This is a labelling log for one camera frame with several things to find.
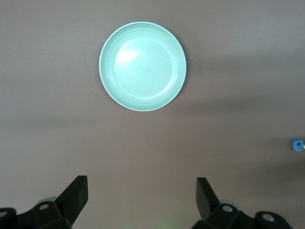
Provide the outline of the green plate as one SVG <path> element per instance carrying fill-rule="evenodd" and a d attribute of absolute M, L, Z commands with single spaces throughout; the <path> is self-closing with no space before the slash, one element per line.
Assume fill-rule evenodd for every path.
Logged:
<path fill-rule="evenodd" d="M 186 79 L 187 60 L 179 40 L 168 29 L 137 21 L 107 38 L 99 57 L 99 74 L 116 103 L 148 112 L 177 97 Z"/>

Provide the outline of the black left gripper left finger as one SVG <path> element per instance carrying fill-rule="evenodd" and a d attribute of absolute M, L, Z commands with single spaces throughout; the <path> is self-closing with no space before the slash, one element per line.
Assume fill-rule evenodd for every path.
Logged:
<path fill-rule="evenodd" d="M 77 176 L 55 200 L 38 203 L 22 214 L 0 208 L 0 229 L 72 229 L 88 198 L 88 178 Z"/>

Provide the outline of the brown table cover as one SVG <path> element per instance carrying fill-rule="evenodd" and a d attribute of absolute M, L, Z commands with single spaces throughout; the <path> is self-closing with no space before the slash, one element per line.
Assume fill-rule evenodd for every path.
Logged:
<path fill-rule="evenodd" d="M 187 77 L 136 112 L 98 61 L 133 21 L 170 30 Z M 86 175 L 74 229 L 190 229 L 198 177 L 254 216 L 305 229 L 305 0 L 0 0 L 0 207 L 27 211 Z"/>

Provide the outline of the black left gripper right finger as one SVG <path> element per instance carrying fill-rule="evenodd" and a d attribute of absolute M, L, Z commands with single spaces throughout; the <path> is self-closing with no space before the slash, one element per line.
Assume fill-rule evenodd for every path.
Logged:
<path fill-rule="evenodd" d="M 192 229 L 292 229 L 280 215 L 259 211 L 252 218 L 229 203 L 221 203 L 208 180 L 196 180 L 196 204 L 201 216 Z"/>

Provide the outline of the blue lowercase foam letter a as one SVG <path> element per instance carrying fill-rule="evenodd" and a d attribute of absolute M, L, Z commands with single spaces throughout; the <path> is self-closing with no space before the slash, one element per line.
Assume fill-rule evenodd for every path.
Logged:
<path fill-rule="evenodd" d="M 291 142 L 291 148 L 296 152 L 303 151 L 303 146 L 305 145 L 305 141 L 302 139 L 294 139 Z"/>

